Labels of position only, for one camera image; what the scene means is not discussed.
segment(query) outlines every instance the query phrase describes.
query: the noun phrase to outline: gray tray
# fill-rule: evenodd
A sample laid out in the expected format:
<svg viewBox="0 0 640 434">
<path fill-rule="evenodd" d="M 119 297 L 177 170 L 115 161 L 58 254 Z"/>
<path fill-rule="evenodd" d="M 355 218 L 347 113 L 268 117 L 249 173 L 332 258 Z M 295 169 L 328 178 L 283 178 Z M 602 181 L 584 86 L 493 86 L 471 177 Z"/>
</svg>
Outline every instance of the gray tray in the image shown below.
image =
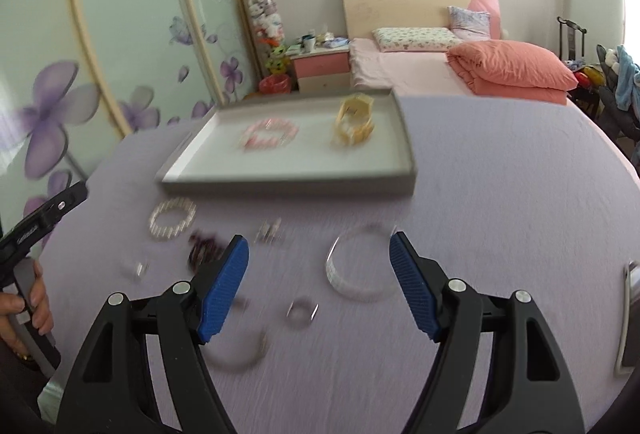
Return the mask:
<svg viewBox="0 0 640 434">
<path fill-rule="evenodd" d="M 368 141 L 335 144 L 333 123 L 342 100 L 357 90 L 266 96 L 206 115 L 156 174 L 167 192 L 213 195 L 410 195 L 417 167 L 398 99 L 391 89 L 374 98 Z M 289 144 L 245 150 L 242 132 L 281 117 L 300 128 Z"/>
</svg>

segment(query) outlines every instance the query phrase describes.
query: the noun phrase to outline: human hand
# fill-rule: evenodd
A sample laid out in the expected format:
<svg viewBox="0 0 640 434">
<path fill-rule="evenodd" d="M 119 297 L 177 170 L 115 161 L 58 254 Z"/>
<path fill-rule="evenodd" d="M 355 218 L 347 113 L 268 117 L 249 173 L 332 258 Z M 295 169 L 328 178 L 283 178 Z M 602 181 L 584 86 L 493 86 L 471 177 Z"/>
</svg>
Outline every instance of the human hand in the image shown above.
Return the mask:
<svg viewBox="0 0 640 434">
<path fill-rule="evenodd" d="M 46 335 L 53 328 L 53 316 L 49 309 L 49 297 L 47 297 L 47 289 L 44 286 L 44 280 L 42 279 L 42 266 L 38 261 L 33 263 L 33 271 L 36 276 L 36 280 L 31 288 L 31 294 L 29 300 L 31 305 L 35 309 L 31 324 L 36 328 L 41 335 Z M 4 340 L 9 348 L 15 353 L 22 356 L 29 356 L 29 351 L 22 343 L 18 335 L 15 333 L 14 328 L 9 323 L 7 315 L 15 315 L 23 311 L 25 302 L 21 297 L 17 295 L 11 295 L 9 293 L 0 293 L 0 338 Z"/>
</svg>

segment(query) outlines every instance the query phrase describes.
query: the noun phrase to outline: floral pillow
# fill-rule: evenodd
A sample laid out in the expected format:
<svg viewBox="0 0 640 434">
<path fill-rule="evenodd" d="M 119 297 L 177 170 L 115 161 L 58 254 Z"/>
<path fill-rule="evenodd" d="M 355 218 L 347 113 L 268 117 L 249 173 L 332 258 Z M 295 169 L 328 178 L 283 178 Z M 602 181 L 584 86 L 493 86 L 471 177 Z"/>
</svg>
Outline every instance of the floral pillow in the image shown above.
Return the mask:
<svg viewBox="0 0 640 434">
<path fill-rule="evenodd" d="M 462 43 L 447 28 L 380 28 L 373 31 L 382 52 L 445 52 Z"/>
<path fill-rule="evenodd" d="M 465 42 L 491 40 L 491 13 L 449 6 L 451 31 Z"/>
</svg>

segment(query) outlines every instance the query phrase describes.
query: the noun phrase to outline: phone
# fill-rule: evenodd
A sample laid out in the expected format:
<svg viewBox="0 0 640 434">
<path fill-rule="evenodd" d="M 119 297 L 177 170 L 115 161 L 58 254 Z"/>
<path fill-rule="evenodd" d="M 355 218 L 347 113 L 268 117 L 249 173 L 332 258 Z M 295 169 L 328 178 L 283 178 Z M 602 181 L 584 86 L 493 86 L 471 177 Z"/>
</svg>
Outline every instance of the phone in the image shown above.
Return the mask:
<svg viewBox="0 0 640 434">
<path fill-rule="evenodd" d="M 640 361 L 640 263 L 625 266 L 625 307 L 616 374 L 633 372 Z"/>
</svg>

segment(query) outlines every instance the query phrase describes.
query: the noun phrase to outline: headboard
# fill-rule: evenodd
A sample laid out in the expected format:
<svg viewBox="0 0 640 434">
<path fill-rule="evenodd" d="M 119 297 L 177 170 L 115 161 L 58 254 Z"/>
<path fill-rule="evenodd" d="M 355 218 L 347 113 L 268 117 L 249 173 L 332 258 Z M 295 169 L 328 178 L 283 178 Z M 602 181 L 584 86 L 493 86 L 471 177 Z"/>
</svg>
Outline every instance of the headboard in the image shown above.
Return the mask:
<svg viewBox="0 0 640 434">
<path fill-rule="evenodd" d="M 349 38 L 371 38 L 378 28 L 443 28 L 448 6 L 491 13 L 491 36 L 500 38 L 498 0 L 342 0 Z"/>
</svg>

